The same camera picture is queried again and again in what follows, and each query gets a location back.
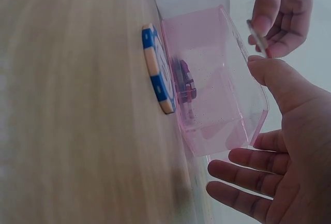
poker chip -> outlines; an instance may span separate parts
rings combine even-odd
[[[142,40],[148,73],[157,100],[165,114],[175,112],[175,97],[169,63],[161,39],[152,25],[143,26]]]

wooden table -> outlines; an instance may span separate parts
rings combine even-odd
[[[0,0],[1,223],[210,219],[148,77],[149,22],[154,0]]]

